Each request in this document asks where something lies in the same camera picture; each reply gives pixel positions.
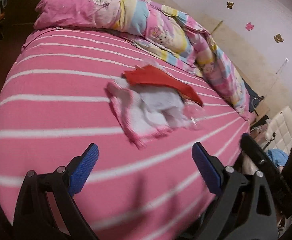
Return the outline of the cream leather office chair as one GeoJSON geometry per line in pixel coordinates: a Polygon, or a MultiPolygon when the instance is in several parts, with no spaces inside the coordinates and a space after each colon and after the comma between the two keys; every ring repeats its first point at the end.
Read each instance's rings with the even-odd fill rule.
{"type": "Polygon", "coordinates": [[[270,149],[281,149],[288,156],[292,148],[292,110],[286,106],[262,126],[253,128],[251,137],[266,153],[270,149]]]}

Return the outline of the pink striped bed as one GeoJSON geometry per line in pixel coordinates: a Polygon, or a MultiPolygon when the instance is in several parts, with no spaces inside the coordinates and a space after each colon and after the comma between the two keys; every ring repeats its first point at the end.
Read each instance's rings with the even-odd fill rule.
{"type": "Polygon", "coordinates": [[[99,159],[74,200],[100,239],[174,239],[213,195],[192,159],[200,142],[233,164],[249,128],[202,79],[164,61],[204,102],[199,129],[178,129],[137,148],[110,108],[106,86],[126,70],[153,61],[109,33],[46,29],[32,33],[0,93],[0,206],[13,220],[21,184],[66,165],[95,143],[99,159]]]}

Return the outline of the blue clothing on chair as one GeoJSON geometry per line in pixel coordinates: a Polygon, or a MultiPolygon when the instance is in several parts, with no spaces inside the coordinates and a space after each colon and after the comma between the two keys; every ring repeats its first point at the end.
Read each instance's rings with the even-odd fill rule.
{"type": "Polygon", "coordinates": [[[266,155],[277,168],[284,167],[289,158],[286,152],[277,148],[267,150],[266,155]]]}

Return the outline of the colourful striped cartoon duvet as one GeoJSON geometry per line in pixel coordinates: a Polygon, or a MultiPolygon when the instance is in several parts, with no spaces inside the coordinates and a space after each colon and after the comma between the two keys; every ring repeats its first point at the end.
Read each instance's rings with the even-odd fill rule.
{"type": "Polygon", "coordinates": [[[203,26],[152,0],[41,0],[34,29],[78,27],[114,31],[134,46],[205,79],[245,120],[249,94],[239,72],[203,26]]]}

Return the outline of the red plastic bag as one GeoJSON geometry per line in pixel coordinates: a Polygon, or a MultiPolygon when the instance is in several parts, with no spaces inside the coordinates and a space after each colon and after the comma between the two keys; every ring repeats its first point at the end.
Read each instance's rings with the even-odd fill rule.
{"type": "Polygon", "coordinates": [[[193,101],[201,107],[204,105],[201,98],[190,85],[177,80],[155,66],[148,64],[144,67],[138,67],[135,70],[127,70],[124,72],[124,77],[132,86],[140,85],[172,88],[177,90],[182,98],[193,101]]]}

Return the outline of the dark blue pillow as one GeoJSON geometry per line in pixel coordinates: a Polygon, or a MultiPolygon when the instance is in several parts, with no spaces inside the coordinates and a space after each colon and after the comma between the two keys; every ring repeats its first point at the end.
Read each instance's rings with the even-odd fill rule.
{"type": "Polygon", "coordinates": [[[249,93],[249,111],[250,113],[255,112],[256,108],[260,104],[261,101],[264,100],[264,96],[259,96],[251,87],[248,85],[248,83],[244,80],[244,85],[246,90],[249,93]]]}

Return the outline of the brown bear sticker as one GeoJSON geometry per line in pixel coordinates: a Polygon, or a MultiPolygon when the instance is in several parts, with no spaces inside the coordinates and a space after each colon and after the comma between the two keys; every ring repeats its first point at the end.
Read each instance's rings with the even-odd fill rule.
{"type": "Polygon", "coordinates": [[[284,41],[284,39],[282,38],[281,34],[277,34],[273,38],[274,38],[276,43],[281,43],[281,42],[284,41]]]}
{"type": "Polygon", "coordinates": [[[234,2],[230,2],[230,1],[227,2],[227,9],[233,9],[233,6],[234,6],[234,2]]]}

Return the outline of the pink bordered white cloth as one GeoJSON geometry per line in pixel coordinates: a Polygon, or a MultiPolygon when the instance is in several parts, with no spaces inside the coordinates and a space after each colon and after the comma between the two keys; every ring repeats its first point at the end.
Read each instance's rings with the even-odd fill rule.
{"type": "Polygon", "coordinates": [[[108,83],[106,91],[124,133],[139,148],[179,128],[197,130],[208,118],[203,107],[173,88],[131,86],[119,78],[108,83]]]}

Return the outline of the pink bear sticker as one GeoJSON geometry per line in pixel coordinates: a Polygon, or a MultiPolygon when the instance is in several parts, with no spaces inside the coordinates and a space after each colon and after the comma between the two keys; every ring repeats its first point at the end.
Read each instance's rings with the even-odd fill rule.
{"type": "Polygon", "coordinates": [[[255,26],[254,26],[251,22],[249,22],[249,23],[246,24],[245,29],[246,29],[247,31],[251,31],[251,30],[254,29],[254,27],[255,27],[255,26]]]}

